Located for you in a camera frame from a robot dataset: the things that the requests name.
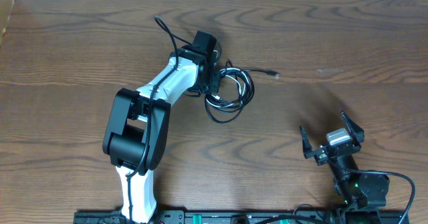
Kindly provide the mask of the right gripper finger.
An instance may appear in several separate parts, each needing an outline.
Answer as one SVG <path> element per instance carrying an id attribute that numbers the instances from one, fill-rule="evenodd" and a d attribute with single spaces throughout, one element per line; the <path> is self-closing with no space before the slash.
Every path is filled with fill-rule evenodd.
<path id="1" fill-rule="evenodd" d="M 352 139 L 358 143 L 364 142 L 364 130 L 358 124 L 353 122 L 345 111 L 341 110 L 340 114 Z"/>
<path id="2" fill-rule="evenodd" d="M 313 157 L 312 145 L 310 144 L 306 131 L 302 126 L 300 126 L 300 133 L 302 136 L 302 151 L 303 151 L 304 157 L 312 158 Z"/>

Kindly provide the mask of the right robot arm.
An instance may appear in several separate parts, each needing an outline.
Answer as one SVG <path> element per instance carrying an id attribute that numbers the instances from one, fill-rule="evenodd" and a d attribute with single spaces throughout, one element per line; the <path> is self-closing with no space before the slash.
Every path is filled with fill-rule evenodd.
<path id="1" fill-rule="evenodd" d="M 360 170 L 353 154 L 361 150 L 364 130 L 341 112 L 346 127 L 326 135 L 327 143 L 313 149 L 306 131 L 300 127 L 304 157 L 314 158 L 317 165 L 328 164 L 334 188 L 343 196 L 345 206 L 326 216 L 331 223 L 380 223 L 379 209 L 386 205 L 390 180 L 386 174 Z"/>

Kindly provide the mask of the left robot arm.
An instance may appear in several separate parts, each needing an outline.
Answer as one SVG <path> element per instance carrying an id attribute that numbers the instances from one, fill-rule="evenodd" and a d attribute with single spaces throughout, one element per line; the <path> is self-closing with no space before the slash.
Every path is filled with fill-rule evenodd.
<path id="1" fill-rule="evenodd" d="M 154 216 L 154 170 L 165 152 L 171 107 L 186 91 L 218 92 L 219 48 L 213 35 L 198 31 L 192 43 L 171 52 L 152 81 L 115 95 L 102 150 L 120 176 L 120 223 L 149 223 Z"/>

